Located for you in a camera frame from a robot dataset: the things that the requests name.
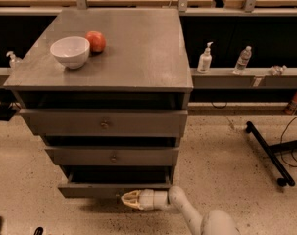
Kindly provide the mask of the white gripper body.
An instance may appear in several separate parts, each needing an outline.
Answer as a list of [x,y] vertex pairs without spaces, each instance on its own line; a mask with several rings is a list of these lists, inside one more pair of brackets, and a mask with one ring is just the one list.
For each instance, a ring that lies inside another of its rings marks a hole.
[[168,206],[168,192],[152,189],[142,190],[138,197],[139,208],[144,211],[164,210]]

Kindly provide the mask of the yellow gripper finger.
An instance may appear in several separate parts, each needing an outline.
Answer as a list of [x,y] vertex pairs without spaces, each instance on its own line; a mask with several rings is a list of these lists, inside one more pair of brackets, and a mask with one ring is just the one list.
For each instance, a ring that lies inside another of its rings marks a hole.
[[141,206],[140,202],[138,200],[123,200],[123,203],[136,210],[143,210],[143,207]]
[[132,190],[130,192],[124,193],[122,195],[122,198],[124,200],[136,200],[139,198],[140,194],[141,194],[140,190]]

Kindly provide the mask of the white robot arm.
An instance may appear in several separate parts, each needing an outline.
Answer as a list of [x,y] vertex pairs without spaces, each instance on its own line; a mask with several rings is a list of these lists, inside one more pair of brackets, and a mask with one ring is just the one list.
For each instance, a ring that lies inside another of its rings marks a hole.
[[201,215],[179,186],[168,191],[143,189],[122,195],[122,202],[141,211],[161,210],[180,213],[191,235],[241,235],[234,219],[225,211],[212,210]]

